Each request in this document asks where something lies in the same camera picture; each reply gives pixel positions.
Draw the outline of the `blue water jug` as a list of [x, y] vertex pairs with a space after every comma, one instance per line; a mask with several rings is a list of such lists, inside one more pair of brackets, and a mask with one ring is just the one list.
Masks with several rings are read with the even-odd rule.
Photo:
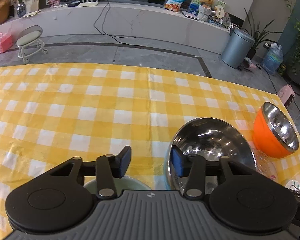
[[282, 46], [272, 43], [262, 61], [262, 67], [270, 75], [275, 75], [280, 64], [283, 62]]

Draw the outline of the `clear glass patterned plate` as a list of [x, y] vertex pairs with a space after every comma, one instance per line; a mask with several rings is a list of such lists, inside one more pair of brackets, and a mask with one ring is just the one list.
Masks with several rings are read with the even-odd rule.
[[257, 172], [278, 183], [279, 181], [276, 168], [268, 156], [255, 148], [253, 148], [253, 154], [256, 160]]

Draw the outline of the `pink toy case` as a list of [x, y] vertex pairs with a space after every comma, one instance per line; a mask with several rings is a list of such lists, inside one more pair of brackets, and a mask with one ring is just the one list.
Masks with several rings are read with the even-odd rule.
[[12, 35], [10, 33], [0, 33], [0, 54], [6, 52], [13, 46]]

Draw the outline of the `blue glass plant vase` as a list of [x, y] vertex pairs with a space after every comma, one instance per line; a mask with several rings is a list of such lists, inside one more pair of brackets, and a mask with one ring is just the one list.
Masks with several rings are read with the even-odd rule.
[[21, 2], [16, 7], [17, 16], [19, 18], [22, 18], [27, 13], [26, 4], [24, 2]]

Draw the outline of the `orange steel-lined bowl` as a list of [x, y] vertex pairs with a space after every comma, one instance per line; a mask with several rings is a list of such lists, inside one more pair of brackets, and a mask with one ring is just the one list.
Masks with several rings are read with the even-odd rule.
[[297, 133], [284, 113], [265, 102], [254, 121], [253, 143], [257, 150], [272, 158], [285, 158], [299, 149]]

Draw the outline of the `grey metal trash bin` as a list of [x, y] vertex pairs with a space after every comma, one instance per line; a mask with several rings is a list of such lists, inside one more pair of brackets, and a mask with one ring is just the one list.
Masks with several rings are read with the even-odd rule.
[[247, 32], [232, 28], [230, 38], [221, 54], [221, 60], [231, 68], [238, 68], [244, 61], [255, 40]]

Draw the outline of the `pale green ceramic bowl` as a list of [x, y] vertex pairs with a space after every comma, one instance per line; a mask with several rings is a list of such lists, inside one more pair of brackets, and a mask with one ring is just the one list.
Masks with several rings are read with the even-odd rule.
[[[141, 181], [125, 176], [123, 178], [114, 178], [117, 195], [119, 196], [124, 190], [150, 191], [151, 188]], [[84, 184], [84, 187], [91, 193], [96, 193], [96, 180], [93, 179]]]

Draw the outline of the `small round rolling stool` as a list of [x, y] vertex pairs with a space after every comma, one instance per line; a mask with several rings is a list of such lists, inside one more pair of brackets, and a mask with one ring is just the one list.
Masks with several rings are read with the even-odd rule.
[[[18, 36], [16, 41], [16, 46], [18, 47], [18, 58], [23, 60], [23, 63], [29, 63], [29, 57], [35, 55], [36, 53], [42, 52], [47, 54], [48, 50], [45, 48], [45, 43], [41, 39], [43, 34], [43, 29], [39, 25], [33, 25], [24, 29]], [[25, 49], [31, 45], [37, 45], [37, 50], [30, 54], [25, 54]]]

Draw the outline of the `large stainless steel bowl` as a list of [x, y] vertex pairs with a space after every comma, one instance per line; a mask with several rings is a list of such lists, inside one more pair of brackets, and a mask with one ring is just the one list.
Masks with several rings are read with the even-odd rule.
[[219, 161], [227, 155], [256, 170], [253, 150], [243, 135], [231, 124], [217, 118], [196, 118], [184, 124], [169, 144], [165, 169], [165, 184], [169, 190], [183, 192], [187, 178], [180, 178], [171, 162], [171, 150], [177, 146], [184, 155], [202, 155], [206, 160]]

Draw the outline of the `green potted floor plant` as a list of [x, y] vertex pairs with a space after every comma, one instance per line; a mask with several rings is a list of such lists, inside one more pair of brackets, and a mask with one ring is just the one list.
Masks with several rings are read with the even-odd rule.
[[247, 58], [253, 59], [256, 54], [258, 46], [263, 42], [272, 42], [274, 40], [268, 39], [270, 34], [281, 34], [281, 31], [268, 31], [268, 27], [275, 21], [274, 19], [267, 23], [262, 29], [260, 28], [260, 21], [255, 23], [254, 16], [252, 12], [247, 12], [245, 9], [245, 14], [250, 26], [250, 31], [248, 34], [254, 39], [254, 44], [251, 46], [249, 52], [247, 53]]

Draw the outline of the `pink space heater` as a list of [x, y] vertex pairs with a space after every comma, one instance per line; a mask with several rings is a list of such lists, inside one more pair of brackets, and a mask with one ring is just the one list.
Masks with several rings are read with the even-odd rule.
[[284, 106], [287, 108], [288, 106], [291, 105], [291, 103], [294, 101], [295, 99], [295, 92], [292, 88], [291, 85], [285, 85], [283, 86], [278, 94], [277, 94], [280, 98], [280, 100], [282, 101], [282, 103], [284, 104]]

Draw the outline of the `brown teddy bear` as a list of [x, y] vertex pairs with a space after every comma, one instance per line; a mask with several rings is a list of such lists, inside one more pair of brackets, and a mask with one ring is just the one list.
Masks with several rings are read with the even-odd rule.
[[215, 0], [200, 0], [200, 5], [202, 5], [204, 8], [212, 9], [212, 6], [214, 4]]

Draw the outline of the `white plate with vine drawing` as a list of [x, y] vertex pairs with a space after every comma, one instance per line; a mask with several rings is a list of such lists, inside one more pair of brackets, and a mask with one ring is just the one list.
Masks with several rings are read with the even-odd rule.
[[285, 188], [300, 192], [300, 182], [295, 179], [291, 179], [285, 182]]

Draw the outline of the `yellow white checkered tablecloth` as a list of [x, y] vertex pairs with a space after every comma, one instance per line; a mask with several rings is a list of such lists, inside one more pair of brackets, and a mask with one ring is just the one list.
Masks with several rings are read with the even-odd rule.
[[274, 93], [170, 70], [97, 63], [0, 68], [0, 239], [11, 233], [8, 194], [54, 166], [132, 148], [127, 174], [164, 185], [168, 146], [183, 124], [222, 119], [253, 140], [264, 102]]

